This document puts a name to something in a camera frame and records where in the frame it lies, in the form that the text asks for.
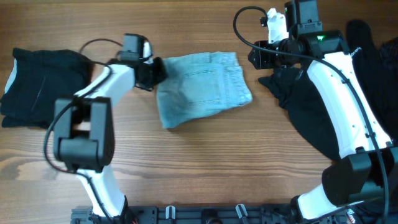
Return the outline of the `light blue denim shorts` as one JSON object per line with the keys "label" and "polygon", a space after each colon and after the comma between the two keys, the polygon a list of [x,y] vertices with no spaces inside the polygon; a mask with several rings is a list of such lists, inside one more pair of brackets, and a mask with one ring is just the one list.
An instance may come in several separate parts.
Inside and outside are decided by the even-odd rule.
{"label": "light blue denim shorts", "polygon": [[213,116],[252,102],[235,52],[203,52],[164,60],[168,77],[157,87],[162,127]]}

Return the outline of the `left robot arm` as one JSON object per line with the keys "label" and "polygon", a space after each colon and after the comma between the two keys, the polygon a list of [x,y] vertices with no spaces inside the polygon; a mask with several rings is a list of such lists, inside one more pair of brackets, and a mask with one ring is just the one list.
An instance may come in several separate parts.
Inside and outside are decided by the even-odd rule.
{"label": "left robot arm", "polygon": [[72,210],[71,223],[137,223],[114,176],[113,108],[129,91],[152,91],[167,74],[153,56],[149,39],[125,34],[121,50],[103,65],[102,74],[72,97],[55,102],[55,117],[46,135],[53,136],[53,155],[83,184],[92,204]]}

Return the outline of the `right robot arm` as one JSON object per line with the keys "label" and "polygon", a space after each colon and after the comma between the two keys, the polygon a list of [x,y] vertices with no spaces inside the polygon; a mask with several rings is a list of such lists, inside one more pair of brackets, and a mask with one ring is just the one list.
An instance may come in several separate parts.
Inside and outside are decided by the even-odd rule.
{"label": "right robot arm", "polygon": [[284,13],[264,11],[269,38],[252,44],[258,69],[306,68],[333,125],[340,159],[323,171],[321,184],[296,197],[294,217],[319,220],[349,205],[389,200],[397,149],[375,119],[356,79],[348,44],[338,30],[323,30],[315,1],[290,1]]}

